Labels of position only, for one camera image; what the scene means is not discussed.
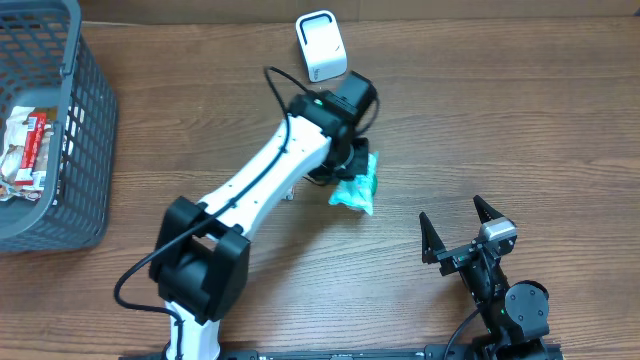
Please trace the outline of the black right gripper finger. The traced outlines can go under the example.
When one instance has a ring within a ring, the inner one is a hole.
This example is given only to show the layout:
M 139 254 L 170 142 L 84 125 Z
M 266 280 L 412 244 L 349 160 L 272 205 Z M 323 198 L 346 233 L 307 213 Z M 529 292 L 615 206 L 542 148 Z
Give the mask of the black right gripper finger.
M 446 248 L 425 212 L 419 214 L 419 222 L 422 236 L 422 262 L 427 264 L 439 262 L 438 256 L 445 253 Z
M 473 203 L 482 224 L 503 217 L 503 214 L 493 208 L 480 195 L 473 197 Z

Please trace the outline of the teal wipes packet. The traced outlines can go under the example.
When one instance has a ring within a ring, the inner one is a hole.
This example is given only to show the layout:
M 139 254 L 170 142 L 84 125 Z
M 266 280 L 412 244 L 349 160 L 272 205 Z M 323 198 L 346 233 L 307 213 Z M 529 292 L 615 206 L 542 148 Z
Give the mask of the teal wipes packet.
M 329 205 L 344 205 L 354 211 L 374 214 L 374 197 L 378 188 L 377 165 L 379 153 L 368 154 L 367 171 L 353 180 L 341 180 L 328 200 Z

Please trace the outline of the orange snack packet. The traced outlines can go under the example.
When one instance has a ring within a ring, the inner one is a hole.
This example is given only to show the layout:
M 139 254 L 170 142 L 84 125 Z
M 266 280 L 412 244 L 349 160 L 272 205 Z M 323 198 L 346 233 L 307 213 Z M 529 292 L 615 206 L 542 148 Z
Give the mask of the orange snack packet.
M 294 200 L 294 196 L 295 196 L 295 187 L 292 186 L 286 191 L 286 193 L 284 195 L 284 199 L 287 200 L 287 201 L 293 201 Z

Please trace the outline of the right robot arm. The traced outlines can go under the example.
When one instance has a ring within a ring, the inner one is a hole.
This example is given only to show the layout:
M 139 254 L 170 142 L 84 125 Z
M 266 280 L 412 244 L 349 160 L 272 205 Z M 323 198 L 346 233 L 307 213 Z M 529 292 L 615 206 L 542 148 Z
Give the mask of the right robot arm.
M 511 285 L 501 260 L 517 241 L 515 222 L 473 197 L 481 226 L 470 243 L 447 249 L 429 217 L 419 214 L 421 256 L 439 264 L 440 274 L 460 275 L 475 310 L 456 328 L 442 350 L 443 359 L 552 359 L 558 352 L 545 344 L 549 292 L 536 281 Z

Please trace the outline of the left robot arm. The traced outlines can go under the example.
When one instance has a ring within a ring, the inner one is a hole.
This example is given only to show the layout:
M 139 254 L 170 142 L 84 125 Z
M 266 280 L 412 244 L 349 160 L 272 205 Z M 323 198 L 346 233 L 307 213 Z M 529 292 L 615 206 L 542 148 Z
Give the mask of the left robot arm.
M 358 124 L 378 108 L 373 83 L 352 71 L 335 91 L 303 89 L 266 145 L 223 186 L 166 210 L 149 268 L 171 316 L 163 359 L 216 359 L 223 317 L 248 278 L 251 240 L 270 211 L 308 176 L 320 186 L 353 181 L 369 167 Z

